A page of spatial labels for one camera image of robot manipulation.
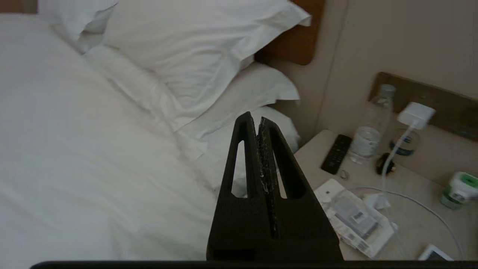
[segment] remote control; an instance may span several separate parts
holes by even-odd
[[[351,143],[352,138],[339,134],[320,168],[332,175],[337,174],[338,168],[340,167],[342,160],[345,158],[345,154],[347,154]]]

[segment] black object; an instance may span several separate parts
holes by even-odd
[[[231,193],[244,141],[247,198]],[[281,198],[276,165],[287,199]],[[338,238],[279,127],[262,118],[255,137],[250,113],[236,120],[209,234],[207,260],[343,261]]]
[[[339,134],[320,168],[332,175],[337,174],[340,164],[344,160],[351,143],[352,138]]]
[[[387,161],[388,156],[390,153],[384,153],[380,158],[377,159],[375,162],[375,172],[379,175],[382,174],[383,166],[385,165],[385,162]],[[387,167],[387,172],[386,175],[388,175],[390,172],[395,171],[395,163],[393,160],[390,161],[389,166]]]
[[[244,140],[248,198],[231,194]],[[280,197],[274,157],[287,199]],[[343,261],[338,239],[277,125],[262,119],[255,137],[250,113],[234,126],[207,261],[50,261],[32,269],[155,268],[477,268],[475,261]]]

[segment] white cable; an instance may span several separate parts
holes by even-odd
[[[418,123],[418,121],[414,121],[409,127],[408,129],[405,131],[405,133],[402,134],[402,136],[398,139],[398,141],[395,143],[395,147],[393,147],[393,150],[390,152],[390,155],[388,156],[387,160],[385,161],[385,163],[383,164],[383,169],[382,169],[382,177],[381,177],[381,181],[382,181],[382,195],[383,197],[385,198],[386,201],[387,200],[387,191],[386,191],[386,181],[387,181],[387,168],[388,166],[390,165],[390,162],[393,158],[393,156],[395,156],[395,154],[397,153],[397,150],[400,148],[400,146],[402,145],[403,143],[403,140],[412,132],[412,130],[415,128],[416,124]],[[405,259],[408,259],[408,255],[406,254],[405,252],[405,249],[403,248],[403,244],[402,244],[402,239],[400,238],[400,236],[398,235],[398,231],[397,231],[397,228],[395,228],[395,226],[392,224],[391,220],[390,220],[390,215],[389,215],[389,212],[388,212],[388,208],[385,207],[385,216],[387,217],[388,221],[389,221],[389,224],[390,226],[392,227],[393,229],[393,235],[395,235],[395,237],[397,238],[397,243],[398,243],[398,247],[400,249],[400,252],[402,253],[403,257]]]
[[[425,208],[428,212],[432,213],[435,217],[437,217],[446,226],[446,228],[450,232],[451,236],[453,237],[453,240],[455,241],[456,247],[458,248],[458,252],[460,253],[460,259],[461,260],[465,259],[465,252],[463,250],[463,247],[460,244],[460,241],[458,240],[458,237],[455,235],[453,230],[450,228],[448,223],[445,221],[445,219],[440,214],[436,213],[435,211],[433,211],[432,209],[430,209],[429,207],[427,207],[423,203],[421,203],[421,202],[419,202],[419,201],[417,201],[417,200],[413,199],[412,197],[407,196],[405,194],[401,194],[401,193],[397,193],[397,192],[393,192],[393,191],[383,191],[379,188],[369,187],[369,186],[360,186],[360,187],[355,187],[355,188],[351,188],[351,189],[347,189],[347,190],[352,191],[352,190],[357,190],[357,189],[372,189],[372,190],[376,190],[376,191],[381,191],[382,193],[386,192],[386,193],[398,195],[400,197],[403,197],[403,198],[406,198],[410,201],[413,201],[413,202],[417,203],[418,205],[420,205],[421,207]]]

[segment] white duvet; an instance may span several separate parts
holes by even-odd
[[[215,195],[161,118],[33,16],[0,15],[0,268],[205,259]]]

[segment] water bottle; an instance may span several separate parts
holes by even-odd
[[[365,118],[357,129],[350,146],[349,156],[353,162],[363,164],[375,155],[393,111],[395,87],[380,86],[379,94],[367,106]]]

